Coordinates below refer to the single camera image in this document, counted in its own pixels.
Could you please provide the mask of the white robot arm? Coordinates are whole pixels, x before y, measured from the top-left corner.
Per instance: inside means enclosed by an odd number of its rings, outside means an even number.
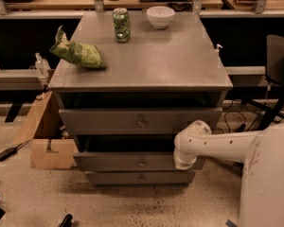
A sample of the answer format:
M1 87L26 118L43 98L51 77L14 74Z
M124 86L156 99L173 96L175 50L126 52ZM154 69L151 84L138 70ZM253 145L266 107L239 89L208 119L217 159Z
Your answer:
M181 170L199 156L243 164L239 227L284 227L284 123L213 134L197 120L175 136L174 146L174 164Z

